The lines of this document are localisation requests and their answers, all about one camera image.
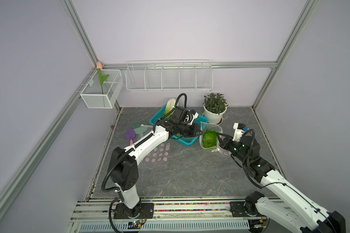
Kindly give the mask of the clear pink-trim zipper bag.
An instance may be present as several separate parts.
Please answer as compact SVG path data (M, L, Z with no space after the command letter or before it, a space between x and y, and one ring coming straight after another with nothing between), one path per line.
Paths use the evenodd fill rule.
M201 122L202 135L199 137L199 144L202 150L208 154L229 158L230 153L219 146L217 134L223 133L223 129L216 124Z

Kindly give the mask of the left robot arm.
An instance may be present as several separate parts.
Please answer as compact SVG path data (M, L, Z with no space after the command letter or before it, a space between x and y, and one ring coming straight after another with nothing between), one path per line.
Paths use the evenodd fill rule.
M158 145L172 137L177 140L201 135L195 120L198 113L187 108L187 95L181 93L169 113L157 119L152 130L126 148L116 147L110 159L108 171L102 181L104 193L117 192L123 214L128 218L139 217L143 212L142 201L136 189L139 180L138 164Z

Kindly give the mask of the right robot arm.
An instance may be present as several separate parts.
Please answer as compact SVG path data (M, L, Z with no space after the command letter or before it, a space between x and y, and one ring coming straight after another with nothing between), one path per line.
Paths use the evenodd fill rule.
M344 233L346 220L337 211L327 209L310 200L290 184L275 167L260 156L260 144L253 129L245 131L234 140L218 133L219 146L230 152L233 159L241 161L241 167L249 181L259 189L268 188L288 209L255 191L246 197L245 209L252 216L266 216L293 233Z

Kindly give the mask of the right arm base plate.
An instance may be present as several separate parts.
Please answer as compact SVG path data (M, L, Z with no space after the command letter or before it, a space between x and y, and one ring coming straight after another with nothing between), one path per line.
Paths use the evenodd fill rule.
M238 201L238 202L230 202L230 212L233 217L263 217L258 212L254 203Z

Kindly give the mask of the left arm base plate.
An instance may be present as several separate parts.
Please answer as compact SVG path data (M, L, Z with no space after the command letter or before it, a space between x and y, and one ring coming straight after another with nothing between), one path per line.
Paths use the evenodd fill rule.
M114 219L152 219L154 215L153 203L138 203L133 209L129 209L125 204L119 203L114 209Z

